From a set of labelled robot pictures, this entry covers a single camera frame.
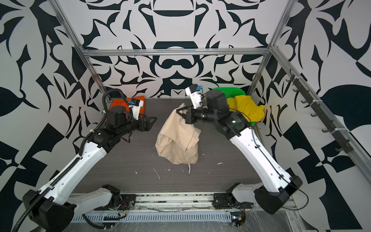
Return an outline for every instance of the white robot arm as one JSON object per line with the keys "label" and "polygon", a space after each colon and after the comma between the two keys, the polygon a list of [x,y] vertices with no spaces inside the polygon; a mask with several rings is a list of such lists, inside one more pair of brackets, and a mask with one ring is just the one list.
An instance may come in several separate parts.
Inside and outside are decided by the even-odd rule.
{"label": "white robot arm", "polygon": [[[107,109],[105,99],[113,91],[120,93],[129,106],[129,112],[124,106]],[[90,210],[101,206],[115,209],[119,202],[120,190],[108,184],[78,198],[69,196],[88,171],[120,142],[123,135],[129,134],[130,137],[134,130],[149,131],[157,118],[140,114],[143,101],[133,98],[128,103],[126,96],[119,89],[105,92],[102,101],[105,115],[98,126],[84,138],[75,158],[39,191],[29,190],[23,196],[27,210],[14,225],[13,232],[18,231],[27,216],[47,231],[59,232],[67,227],[73,218]]]}
{"label": "white robot arm", "polygon": [[[262,185],[255,185],[256,202],[268,213],[273,214],[289,199],[302,181],[298,176],[291,176],[273,159],[259,141],[250,123],[240,112],[231,112],[224,93],[220,90],[210,90],[200,93],[196,84],[188,87],[185,92],[196,106],[186,106],[177,110],[185,122],[193,124],[198,120],[211,122],[217,130],[224,134],[247,158],[262,180]],[[249,199],[243,184],[236,186],[232,194],[238,202]]]}
{"label": "white robot arm", "polygon": [[[122,106],[108,110],[105,97],[112,91],[118,91],[125,100],[126,96],[119,89],[111,89],[103,94],[106,114],[102,121],[84,138],[79,153],[56,177],[39,191],[29,190],[23,196],[27,210],[15,224],[13,232],[18,231],[27,216],[44,229],[59,232],[67,227],[73,218],[90,210],[101,206],[116,207],[120,190],[110,185],[104,185],[78,198],[69,197],[87,172],[110,152],[122,135],[131,134],[133,130],[149,131],[157,119],[141,115],[139,111],[143,101],[137,99],[130,103],[126,102],[129,112]],[[200,87],[194,84],[185,91],[191,97],[193,105],[180,108],[177,113],[188,124],[198,120],[212,122],[220,133],[231,140],[263,182],[262,185],[255,185],[253,189],[256,202],[266,212],[275,213],[302,184],[300,178],[291,176],[279,166],[258,140],[245,117],[240,112],[230,112],[226,96],[220,90],[210,90],[201,94]],[[248,197],[251,188],[243,184],[233,188],[231,193],[238,202],[251,199]]]}

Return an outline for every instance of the hook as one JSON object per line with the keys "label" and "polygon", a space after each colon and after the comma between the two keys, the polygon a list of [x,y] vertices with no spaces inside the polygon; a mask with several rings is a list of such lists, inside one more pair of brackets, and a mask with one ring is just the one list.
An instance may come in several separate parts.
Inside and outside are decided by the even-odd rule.
{"label": "hook", "polygon": [[287,81],[287,82],[290,82],[290,81],[294,80],[294,78],[295,78],[295,76],[294,76],[293,74],[291,74],[290,79],[288,79],[288,80],[286,80],[286,81]]}

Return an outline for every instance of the white debris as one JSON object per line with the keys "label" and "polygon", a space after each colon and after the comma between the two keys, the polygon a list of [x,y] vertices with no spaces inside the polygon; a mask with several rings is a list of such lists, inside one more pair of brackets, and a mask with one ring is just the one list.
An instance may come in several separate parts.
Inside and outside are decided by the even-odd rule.
{"label": "white debris", "polygon": [[[154,168],[152,168],[153,170],[155,170]],[[155,172],[156,172],[156,170],[155,170]],[[157,174],[157,176],[158,176],[158,179],[160,179],[160,176],[158,175],[158,173],[156,172],[156,174]]]}

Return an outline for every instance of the beige shirt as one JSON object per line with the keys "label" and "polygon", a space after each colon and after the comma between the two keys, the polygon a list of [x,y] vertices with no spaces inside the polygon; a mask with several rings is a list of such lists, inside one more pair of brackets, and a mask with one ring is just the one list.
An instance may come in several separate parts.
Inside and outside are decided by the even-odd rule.
{"label": "beige shirt", "polygon": [[173,164],[194,164],[198,160],[198,136],[201,130],[173,110],[157,136],[156,149],[159,156]]}

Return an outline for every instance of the green plastic tray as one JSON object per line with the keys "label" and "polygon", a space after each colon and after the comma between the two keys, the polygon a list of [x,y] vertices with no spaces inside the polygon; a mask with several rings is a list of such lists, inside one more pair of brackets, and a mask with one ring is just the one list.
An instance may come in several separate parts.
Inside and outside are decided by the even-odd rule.
{"label": "green plastic tray", "polygon": [[220,87],[220,88],[214,88],[214,89],[218,89],[222,91],[226,95],[227,98],[234,98],[235,96],[246,95],[242,89],[236,88],[236,87]]}

